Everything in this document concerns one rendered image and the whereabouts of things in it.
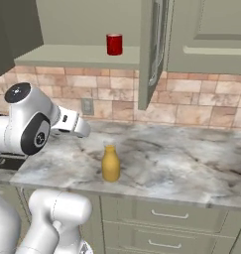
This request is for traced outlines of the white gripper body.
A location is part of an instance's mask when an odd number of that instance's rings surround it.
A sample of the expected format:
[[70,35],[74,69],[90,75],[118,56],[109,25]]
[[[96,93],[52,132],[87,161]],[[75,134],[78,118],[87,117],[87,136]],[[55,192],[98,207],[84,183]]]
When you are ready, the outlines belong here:
[[78,117],[74,123],[71,134],[78,138],[88,137],[90,134],[91,128],[86,120],[81,117]]

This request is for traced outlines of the yellow pitcher bottle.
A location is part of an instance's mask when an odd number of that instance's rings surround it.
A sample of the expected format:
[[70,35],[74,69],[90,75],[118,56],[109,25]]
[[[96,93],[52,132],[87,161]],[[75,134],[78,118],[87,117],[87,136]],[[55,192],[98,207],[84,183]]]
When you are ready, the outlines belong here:
[[107,182],[116,182],[120,177],[120,161],[113,145],[104,147],[102,177]]

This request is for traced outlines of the red cup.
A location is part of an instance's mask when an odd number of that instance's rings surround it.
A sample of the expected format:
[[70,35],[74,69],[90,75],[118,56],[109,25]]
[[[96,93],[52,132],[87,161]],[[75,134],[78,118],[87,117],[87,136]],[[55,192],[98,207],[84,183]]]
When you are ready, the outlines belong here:
[[107,34],[106,35],[107,54],[109,56],[120,56],[123,52],[122,35]]

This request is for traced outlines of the green cupboard shelf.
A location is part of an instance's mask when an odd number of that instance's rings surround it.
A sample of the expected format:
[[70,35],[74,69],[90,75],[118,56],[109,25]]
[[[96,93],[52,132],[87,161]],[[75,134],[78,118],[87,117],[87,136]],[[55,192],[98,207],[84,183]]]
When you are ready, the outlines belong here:
[[15,59],[16,65],[138,69],[139,47],[124,47],[121,56],[108,56],[105,46],[42,45]]

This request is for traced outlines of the dark green open cupboard door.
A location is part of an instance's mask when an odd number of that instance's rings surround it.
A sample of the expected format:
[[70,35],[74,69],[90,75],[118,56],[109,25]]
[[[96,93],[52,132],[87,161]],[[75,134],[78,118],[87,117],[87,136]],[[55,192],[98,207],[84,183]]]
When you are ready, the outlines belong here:
[[42,44],[36,0],[0,0],[0,76]]

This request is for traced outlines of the green deep drawer front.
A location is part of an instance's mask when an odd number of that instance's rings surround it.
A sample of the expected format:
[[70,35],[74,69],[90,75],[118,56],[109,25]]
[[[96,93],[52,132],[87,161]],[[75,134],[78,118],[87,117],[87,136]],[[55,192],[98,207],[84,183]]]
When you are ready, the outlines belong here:
[[[212,236],[114,222],[104,223],[104,234],[107,247],[149,254],[212,254],[216,245]],[[149,239],[162,244],[181,244],[181,249],[153,246]]]

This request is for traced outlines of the green shallow drawer front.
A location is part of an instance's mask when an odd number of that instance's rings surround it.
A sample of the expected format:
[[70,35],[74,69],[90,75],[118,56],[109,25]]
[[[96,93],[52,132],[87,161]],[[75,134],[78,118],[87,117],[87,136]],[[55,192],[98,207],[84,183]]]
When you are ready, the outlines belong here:
[[[189,214],[188,219],[154,216],[151,210],[174,215]],[[177,228],[205,233],[219,233],[227,217],[227,211],[202,208],[182,204],[169,204],[158,201],[144,201],[130,198],[117,199],[118,218],[127,222],[159,227]]]

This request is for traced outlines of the closed green cupboard door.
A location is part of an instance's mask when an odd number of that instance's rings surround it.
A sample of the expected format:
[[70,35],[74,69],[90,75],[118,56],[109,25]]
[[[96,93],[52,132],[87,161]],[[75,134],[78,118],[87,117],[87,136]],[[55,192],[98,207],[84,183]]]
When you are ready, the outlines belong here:
[[241,0],[174,0],[168,70],[241,74]]

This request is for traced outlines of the grey wall socket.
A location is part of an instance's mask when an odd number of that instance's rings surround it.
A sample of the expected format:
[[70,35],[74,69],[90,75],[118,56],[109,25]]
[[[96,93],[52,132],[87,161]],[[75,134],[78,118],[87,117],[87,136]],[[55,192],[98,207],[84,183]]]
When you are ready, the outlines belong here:
[[93,115],[94,106],[92,98],[82,98],[81,99],[81,110],[83,115]]

